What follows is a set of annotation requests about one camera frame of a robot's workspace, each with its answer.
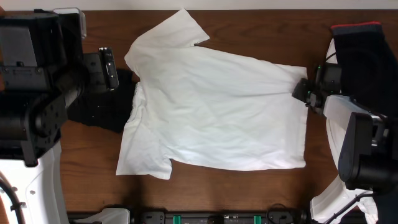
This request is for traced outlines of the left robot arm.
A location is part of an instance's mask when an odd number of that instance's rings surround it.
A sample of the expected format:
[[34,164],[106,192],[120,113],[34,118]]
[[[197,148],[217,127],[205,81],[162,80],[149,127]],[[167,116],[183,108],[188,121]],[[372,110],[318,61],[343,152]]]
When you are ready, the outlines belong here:
[[113,51],[84,53],[77,8],[1,18],[1,198],[10,223],[67,223],[61,128],[85,94],[117,89]]

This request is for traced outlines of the white robot-print t-shirt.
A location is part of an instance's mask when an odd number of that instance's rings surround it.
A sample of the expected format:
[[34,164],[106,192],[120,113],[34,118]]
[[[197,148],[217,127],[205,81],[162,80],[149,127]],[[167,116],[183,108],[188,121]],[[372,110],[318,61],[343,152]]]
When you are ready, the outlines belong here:
[[172,162],[225,170],[305,166],[307,108],[292,96],[304,67],[201,46],[208,34],[179,10],[125,56],[139,77],[117,175],[167,180]]

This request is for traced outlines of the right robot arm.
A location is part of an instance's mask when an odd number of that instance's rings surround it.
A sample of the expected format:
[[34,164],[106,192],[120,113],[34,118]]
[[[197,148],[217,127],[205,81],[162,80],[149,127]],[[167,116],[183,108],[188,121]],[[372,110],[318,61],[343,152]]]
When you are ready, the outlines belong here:
[[369,223],[397,223],[397,121],[341,92],[341,68],[326,63],[292,96],[323,115],[338,176],[310,202],[312,223],[339,223],[361,207]]

